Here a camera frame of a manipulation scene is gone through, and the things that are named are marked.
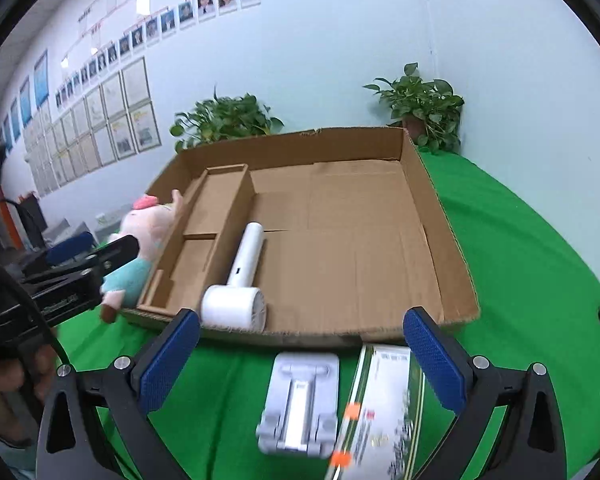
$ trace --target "pig plush toy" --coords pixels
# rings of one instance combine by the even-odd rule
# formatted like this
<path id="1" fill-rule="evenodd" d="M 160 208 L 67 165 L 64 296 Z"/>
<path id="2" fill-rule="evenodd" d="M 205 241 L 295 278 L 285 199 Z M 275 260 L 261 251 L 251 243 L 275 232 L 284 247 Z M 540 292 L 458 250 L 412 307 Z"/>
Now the pig plush toy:
<path id="1" fill-rule="evenodd" d="M 104 295 L 100 319 L 105 323 L 113 323 L 120 308 L 133 308 L 138 304 L 160 245 L 182 210 L 180 192 L 174 189 L 171 196 L 173 203 L 161 205 L 155 196 L 144 195 L 123 219 L 120 232 L 109 237 L 112 242 L 125 235 L 135 236 L 140 250 L 134 260 L 105 276 L 100 289 Z"/>

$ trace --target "potted plant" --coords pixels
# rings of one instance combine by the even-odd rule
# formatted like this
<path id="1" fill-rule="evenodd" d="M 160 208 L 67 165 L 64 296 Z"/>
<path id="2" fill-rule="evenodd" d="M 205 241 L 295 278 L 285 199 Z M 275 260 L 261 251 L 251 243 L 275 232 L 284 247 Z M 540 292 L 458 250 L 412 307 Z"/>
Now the potted plant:
<path id="1" fill-rule="evenodd" d="M 268 106 L 260 107 L 256 96 L 218 97 L 214 89 L 213 99 L 196 102 L 190 112 L 176 113 L 169 131 L 178 137 L 177 153 L 217 140 L 271 135 L 284 124 L 269 111 Z"/>
<path id="2" fill-rule="evenodd" d="M 432 153 L 456 152 L 460 147 L 458 123 L 464 100 L 454 95 L 451 85 L 443 79 L 424 82 L 417 69 L 417 63 L 409 63 L 400 79 L 393 82 L 382 77 L 374 79 L 389 85 L 387 89 L 377 84 L 364 88 L 380 94 L 380 102 L 391 107 L 391 118 L 402 121 L 418 146 L 427 146 Z"/>

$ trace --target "green tablecloth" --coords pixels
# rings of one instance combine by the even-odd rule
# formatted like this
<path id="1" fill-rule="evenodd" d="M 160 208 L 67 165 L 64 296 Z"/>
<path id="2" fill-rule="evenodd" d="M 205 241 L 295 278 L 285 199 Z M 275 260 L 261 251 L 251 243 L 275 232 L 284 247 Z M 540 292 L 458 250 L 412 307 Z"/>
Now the green tablecloth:
<path id="1" fill-rule="evenodd" d="M 512 192 L 460 156 L 423 153 L 471 270 L 482 309 L 456 334 L 469 354 L 526 369 L 543 362 L 562 415 L 569 474 L 600 448 L 600 283 L 568 244 Z M 97 312 L 64 323 L 61 341 L 78 370 L 134 354 L 151 333 Z M 152 423 L 192 479 L 321 479 L 326 461 L 260 453 L 254 430 L 275 351 L 202 342 Z M 357 351 L 340 352 L 340 414 Z M 464 478 L 475 478 L 498 430 L 496 412 Z M 427 390 L 420 464 L 452 420 Z M 126 452 L 112 421 L 107 434 Z"/>

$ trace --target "human hand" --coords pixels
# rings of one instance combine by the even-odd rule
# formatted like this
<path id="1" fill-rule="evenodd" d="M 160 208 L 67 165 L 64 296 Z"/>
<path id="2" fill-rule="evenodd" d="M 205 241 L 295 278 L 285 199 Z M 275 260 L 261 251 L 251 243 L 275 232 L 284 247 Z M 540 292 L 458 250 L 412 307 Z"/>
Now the human hand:
<path id="1" fill-rule="evenodd" d="M 40 381 L 35 385 L 36 397 L 44 402 L 56 372 L 56 353 L 50 345 L 41 346 L 34 362 Z M 11 411 L 4 399 L 3 392 L 15 392 L 24 383 L 22 365 L 16 359 L 0 361 L 0 437 L 10 443 L 22 442 L 27 439 L 27 433 L 20 421 Z"/>

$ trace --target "flower pot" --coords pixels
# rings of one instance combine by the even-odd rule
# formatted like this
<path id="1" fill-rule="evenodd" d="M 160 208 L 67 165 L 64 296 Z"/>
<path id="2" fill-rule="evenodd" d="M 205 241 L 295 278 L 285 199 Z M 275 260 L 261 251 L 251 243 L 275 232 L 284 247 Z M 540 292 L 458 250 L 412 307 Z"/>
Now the flower pot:
<path id="1" fill-rule="evenodd" d="M 414 144 L 418 137 L 427 131 L 424 121 L 412 115 L 406 115 L 402 118 L 402 127 L 407 130 Z"/>

